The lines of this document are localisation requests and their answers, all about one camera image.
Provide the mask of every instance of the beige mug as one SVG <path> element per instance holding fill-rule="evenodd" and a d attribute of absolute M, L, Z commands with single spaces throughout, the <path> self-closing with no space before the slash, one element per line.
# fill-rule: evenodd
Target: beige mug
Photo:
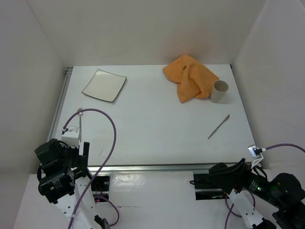
<path fill-rule="evenodd" d="M 224 94 L 228 91 L 229 85 L 222 80 L 217 80 L 213 84 L 210 100 L 212 103 L 219 103 Z"/>

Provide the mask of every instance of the wall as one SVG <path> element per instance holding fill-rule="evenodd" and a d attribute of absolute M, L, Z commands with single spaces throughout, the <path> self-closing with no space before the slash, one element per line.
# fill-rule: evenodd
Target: wall
<path fill-rule="evenodd" d="M 257 145 L 305 147 L 305 9 L 299 0 L 267 0 L 236 62 L 234 75 Z M 305 184 L 305 156 L 295 148 L 265 154 L 265 165 Z"/>
<path fill-rule="evenodd" d="M 28 0 L 65 65 L 233 63 L 265 0 Z"/>
<path fill-rule="evenodd" d="M 34 149 L 48 135 L 64 68 L 24 0 L 0 2 L 0 222 L 13 227 Z"/>

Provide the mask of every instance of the orange towel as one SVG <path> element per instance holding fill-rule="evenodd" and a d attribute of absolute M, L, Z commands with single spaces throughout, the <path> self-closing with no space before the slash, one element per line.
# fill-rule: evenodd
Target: orange towel
<path fill-rule="evenodd" d="M 208 98 L 213 83 L 219 78 L 198 60 L 183 55 L 163 68 L 167 79 L 177 83 L 177 93 L 181 103 L 191 98 Z"/>

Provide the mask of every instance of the purple cable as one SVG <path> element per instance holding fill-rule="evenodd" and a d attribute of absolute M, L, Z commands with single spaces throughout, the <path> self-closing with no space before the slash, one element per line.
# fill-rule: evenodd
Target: purple cable
<path fill-rule="evenodd" d="M 255 197 L 254 197 L 254 195 L 251 192 L 249 192 L 249 193 L 250 193 L 250 195 L 252 196 L 252 199 L 253 199 L 253 207 L 255 207 L 256 206 Z M 227 229 L 227 224 L 228 224 L 229 216 L 230 216 L 231 213 L 233 215 L 237 216 L 237 217 L 242 217 L 242 216 L 240 216 L 240 215 L 238 215 L 238 214 L 233 212 L 234 204 L 232 204 L 231 207 L 229 207 L 229 205 L 228 205 L 228 196 L 225 197 L 225 204 L 226 204 L 227 208 L 229 209 L 227 218 L 225 219 L 225 223 L 224 223 L 224 229 Z"/>
<path fill-rule="evenodd" d="M 280 147 L 280 146 L 292 146 L 292 147 L 295 147 L 295 148 L 298 148 L 298 149 L 302 150 L 305 153 L 305 149 L 303 149 L 300 146 L 297 146 L 295 144 L 290 144 L 290 143 L 282 143 L 282 144 L 277 144 L 277 145 L 269 146 L 269 147 L 266 147 L 266 150 L 277 148 L 277 147 Z"/>
<path fill-rule="evenodd" d="M 84 197 L 86 191 L 88 190 L 89 187 L 91 187 L 91 184 L 92 182 L 94 181 L 94 179 L 97 177 L 97 175 L 99 174 L 99 172 L 102 170 L 102 168 L 105 166 L 105 164 L 107 163 L 107 161 L 109 160 L 111 154 L 113 153 L 113 150 L 114 150 L 114 147 L 115 147 L 115 143 L 116 143 L 116 128 L 115 128 L 115 124 L 113 122 L 113 120 L 110 118 L 109 115 L 107 115 L 104 111 L 101 111 L 101 110 L 98 110 L 98 109 L 94 109 L 94 108 L 88 108 L 88 109 L 83 109 L 83 110 L 80 110 L 76 113 L 74 113 L 69 119 L 68 121 L 66 122 L 66 124 L 63 126 L 63 129 L 66 129 L 67 128 L 67 125 L 69 124 L 69 122 L 72 120 L 72 118 L 74 118 L 78 113 L 82 113 L 82 112 L 85 112 L 85 111 L 96 111 L 96 112 L 99 112 L 103 115 L 105 115 L 109 121 L 111 122 L 112 124 L 112 127 L 113 127 L 113 132 L 114 132 L 114 138 L 113 138 L 113 144 L 112 144 L 112 147 L 111 147 L 111 150 L 108 154 L 108 156 L 106 157 L 105 161 L 103 162 L 103 164 L 101 165 L 101 167 L 96 171 L 96 173 L 94 174 L 94 176 L 92 177 L 92 179 L 89 181 L 88 185 L 86 186 L 85 190 L 82 192 L 80 198 L 78 199 L 78 201 L 76 202 L 75 204 L 75 207 L 74 207 L 74 210 L 73 210 L 73 213 L 72 215 L 75 215 L 76 211 L 77 211 L 77 208 L 79 207 L 80 203 L 81 203 L 81 199 Z M 70 223 L 69 223 L 69 226 L 68 226 L 68 229 L 71 229 L 72 227 L 72 223 L 74 221 L 74 217 L 72 216 L 71 219 L 70 219 Z"/>
<path fill-rule="evenodd" d="M 103 195 L 101 195 L 101 196 L 96 196 L 95 198 L 103 199 L 103 200 L 105 200 L 106 202 L 110 203 L 111 206 L 113 206 L 113 208 L 114 208 L 114 210 L 116 211 L 116 214 L 117 214 L 118 217 L 117 217 L 117 219 L 116 219 L 116 221 L 115 221 L 114 223 L 110 224 L 110 226 L 112 227 L 112 226 L 116 225 L 116 224 L 119 222 L 119 219 L 120 219 L 120 213 L 119 213 L 119 210 L 117 209 L 117 207 L 116 207 L 110 200 L 108 200 L 107 198 L 105 198 Z"/>

